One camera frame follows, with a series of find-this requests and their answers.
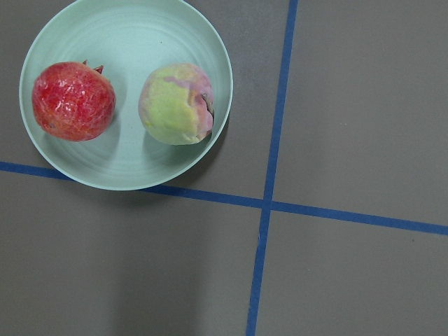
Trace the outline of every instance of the green and pink mango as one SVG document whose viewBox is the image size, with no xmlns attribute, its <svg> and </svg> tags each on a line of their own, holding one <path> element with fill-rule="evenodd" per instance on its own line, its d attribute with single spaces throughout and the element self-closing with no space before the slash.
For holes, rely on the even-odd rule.
<svg viewBox="0 0 448 336">
<path fill-rule="evenodd" d="M 143 126 L 158 141 L 196 144 L 211 133 L 213 92 L 209 77 L 194 64 L 159 68 L 146 80 L 139 100 Z"/>
</svg>

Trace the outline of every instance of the tabletop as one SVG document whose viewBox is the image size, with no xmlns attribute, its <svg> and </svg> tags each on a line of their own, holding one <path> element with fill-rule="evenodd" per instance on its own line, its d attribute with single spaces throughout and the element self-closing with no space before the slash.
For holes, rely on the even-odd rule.
<svg viewBox="0 0 448 336">
<path fill-rule="evenodd" d="M 230 116 L 132 191 L 67 178 L 22 121 L 27 52 L 72 1 L 0 3 L 0 335 L 448 335 L 448 2 L 187 2 Z"/>
</svg>

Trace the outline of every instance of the mango skin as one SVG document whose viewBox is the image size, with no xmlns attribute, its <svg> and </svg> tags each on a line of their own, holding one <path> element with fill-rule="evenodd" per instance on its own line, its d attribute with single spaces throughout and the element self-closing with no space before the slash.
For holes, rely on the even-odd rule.
<svg viewBox="0 0 448 336">
<path fill-rule="evenodd" d="M 156 140 L 170 145 L 196 144 L 211 133 L 214 118 L 209 77 L 198 66 L 179 63 L 156 69 L 141 91 L 139 115 Z"/>
</svg>

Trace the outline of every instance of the light green plate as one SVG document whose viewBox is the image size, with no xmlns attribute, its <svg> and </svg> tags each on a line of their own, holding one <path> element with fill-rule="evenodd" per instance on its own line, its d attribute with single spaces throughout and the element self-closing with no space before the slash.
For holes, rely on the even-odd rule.
<svg viewBox="0 0 448 336">
<path fill-rule="evenodd" d="M 36 77 L 56 62 L 104 65 L 115 89 L 115 117 L 96 139 L 70 142 L 46 134 L 32 110 Z M 211 137 L 195 145 L 154 140 L 141 124 L 140 91 L 158 67 L 198 65 L 213 86 L 215 123 Z M 213 146 L 232 101 L 228 53 L 210 22 L 180 0 L 78 0 L 58 13 L 31 45 L 20 77 L 20 108 L 34 145 L 72 179 L 108 190 L 136 190 L 164 183 L 191 168 Z"/>
</svg>

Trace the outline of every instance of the plate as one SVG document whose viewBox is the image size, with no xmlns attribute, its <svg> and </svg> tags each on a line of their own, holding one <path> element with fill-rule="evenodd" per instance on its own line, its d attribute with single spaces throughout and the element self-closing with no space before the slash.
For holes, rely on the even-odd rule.
<svg viewBox="0 0 448 336">
<path fill-rule="evenodd" d="M 36 123 L 32 88 L 36 77 L 57 62 L 104 65 L 115 90 L 115 116 L 96 139 L 70 142 L 46 134 Z M 214 95 L 211 136 L 170 146 L 152 138 L 138 113 L 149 74 L 189 62 L 209 75 Z M 196 164 L 213 146 L 228 118 L 232 69 L 218 32 L 198 10 L 180 0 L 78 0 L 41 30 L 20 77 L 24 126 L 42 156 L 75 181 L 107 190 L 137 190 L 164 183 Z"/>
</svg>

